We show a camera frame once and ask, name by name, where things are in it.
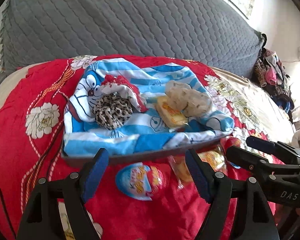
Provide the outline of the yellow snack cake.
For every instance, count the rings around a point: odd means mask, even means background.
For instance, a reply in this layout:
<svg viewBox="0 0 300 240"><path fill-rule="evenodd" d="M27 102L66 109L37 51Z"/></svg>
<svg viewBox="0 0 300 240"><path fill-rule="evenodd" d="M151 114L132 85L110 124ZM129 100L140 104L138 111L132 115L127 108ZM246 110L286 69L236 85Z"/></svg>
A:
<svg viewBox="0 0 300 240"><path fill-rule="evenodd" d="M198 156L200 157L201 161L209 163L215 172L223 172L224 174L228 174L225 157L219 146L213 150L200 151ZM168 161L175 176L177 177L178 189L183 189L184 186L193 182L189 169L185 163L185 157L183 155L169 156Z"/></svg>
<svg viewBox="0 0 300 240"><path fill-rule="evenodd" d="M180 129L188 125L187 118L181 111L173 109L167 103L167 96L157 97L156 110L169 129Z"/></svg>

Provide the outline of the sheer pink scrunchie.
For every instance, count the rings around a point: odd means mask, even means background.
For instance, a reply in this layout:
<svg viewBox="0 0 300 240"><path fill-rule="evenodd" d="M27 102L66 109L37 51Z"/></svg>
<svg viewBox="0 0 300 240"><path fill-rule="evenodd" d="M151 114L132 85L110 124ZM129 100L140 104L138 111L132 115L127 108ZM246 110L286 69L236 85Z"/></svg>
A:
<svg viewBox="0 0 300 240"><path fill-rule="evenodd" d="M165 86L167 104L180 111L186 117L202 117L215 110L213 100L203 92L190 85L177 81L169 81Z"/></svg>

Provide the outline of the blue red surprise egg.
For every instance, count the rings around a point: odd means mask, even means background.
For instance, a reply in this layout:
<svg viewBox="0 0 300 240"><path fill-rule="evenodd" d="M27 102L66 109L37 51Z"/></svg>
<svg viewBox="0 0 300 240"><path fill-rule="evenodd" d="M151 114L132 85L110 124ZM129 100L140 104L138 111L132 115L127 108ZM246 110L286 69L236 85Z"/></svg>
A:
<svg viewBox="0 0 300 240"><path fill-rule="evenodd" d="M227 136L220 139L220 145L222 147L225 156L226 156L227 149L229 147L231 146L241 147L241 144L242 142L238 138L232 136Z"/></svg>
<svg viewBox="0 0 300 240"><path fill-rule="evenodd" d="M119 170L115 184L119 191L130 198L152 201L163 194L167 178L159 167L139 162Z"/></svg>

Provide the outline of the leopard print scrunchie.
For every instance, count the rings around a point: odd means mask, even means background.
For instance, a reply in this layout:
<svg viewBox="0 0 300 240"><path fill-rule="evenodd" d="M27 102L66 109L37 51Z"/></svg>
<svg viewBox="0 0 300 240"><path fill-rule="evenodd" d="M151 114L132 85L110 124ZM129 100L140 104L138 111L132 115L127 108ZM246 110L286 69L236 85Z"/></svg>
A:
<svg viewBox="0 0 300 240"><path fill-rule="evenodd" d="M103 95L92 110L96 123L108 130L120 128L131 117L133 107L128 99L118 93Z"/></svg>

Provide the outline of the red white cherry scrunchie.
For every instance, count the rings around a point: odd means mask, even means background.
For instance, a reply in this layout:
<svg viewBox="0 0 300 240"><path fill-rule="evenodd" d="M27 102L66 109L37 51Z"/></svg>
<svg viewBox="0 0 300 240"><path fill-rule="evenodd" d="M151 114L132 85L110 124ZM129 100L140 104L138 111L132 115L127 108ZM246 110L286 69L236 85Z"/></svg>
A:
<svg viewBox="0 0 300 240"><path fill-rule="evenodd" d="M128 99L130 104L140 113L148 111L138 87L131 84L124 76L117 77L107 74L101 83L101 92L104 95L117 93L121 98Z"/></svg>

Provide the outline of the pile of clothes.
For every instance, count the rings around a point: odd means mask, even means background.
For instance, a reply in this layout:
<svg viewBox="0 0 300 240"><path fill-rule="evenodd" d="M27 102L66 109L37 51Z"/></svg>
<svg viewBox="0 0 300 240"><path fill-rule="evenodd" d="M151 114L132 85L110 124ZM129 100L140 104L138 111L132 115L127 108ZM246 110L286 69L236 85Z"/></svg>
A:
<svg viewBox="0 0 300 240"><path fill-rule="evenodd" d="M261 37L263 43L253 67L251 80L265 90L276 105L284 110L289 120L292 121L294 101L290 85L288 84L290 76L286 73L285 67L277 53L266 48L266 34L261 34Z"/></svg>

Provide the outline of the blue striped cartoon cloth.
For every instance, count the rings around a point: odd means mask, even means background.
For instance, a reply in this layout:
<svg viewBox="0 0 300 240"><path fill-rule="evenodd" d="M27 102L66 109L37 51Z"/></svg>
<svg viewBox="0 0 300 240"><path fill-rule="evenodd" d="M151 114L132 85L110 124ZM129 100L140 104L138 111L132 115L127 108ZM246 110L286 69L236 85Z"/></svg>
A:
<svg viewBox="0 0 300 240"><path fill-rule="evenodd" d="M107 74L122 75L138 87L148 108L145 113L140 113L132 106L131 117L114 130L100 127L92 113L96 101L104 95L101 83ZM186 83L212 98L190 68L175 63L140 68L123 58L115 58L90 64L64 111L65 154L69 157L92 157L101 148L111 155L155 152L208 142L233 131L233 118L218 110L215 104L212 113L199 118L186 117L187 126L169 129L155 107L157 97L166 96L165 86L169 81Z"/></svg>

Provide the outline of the grey quilted pillow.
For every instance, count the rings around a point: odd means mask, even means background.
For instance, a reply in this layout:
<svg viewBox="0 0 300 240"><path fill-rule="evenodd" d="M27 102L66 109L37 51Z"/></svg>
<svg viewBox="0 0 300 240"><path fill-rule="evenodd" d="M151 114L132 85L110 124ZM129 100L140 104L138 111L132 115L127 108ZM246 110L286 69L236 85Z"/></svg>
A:
<svg viewBox="0 0 300 240"><path fill-rule="evenodd" d="M250 77L262 34L223 0L7 0L6 72L81 55L165 56Z"/></svg>

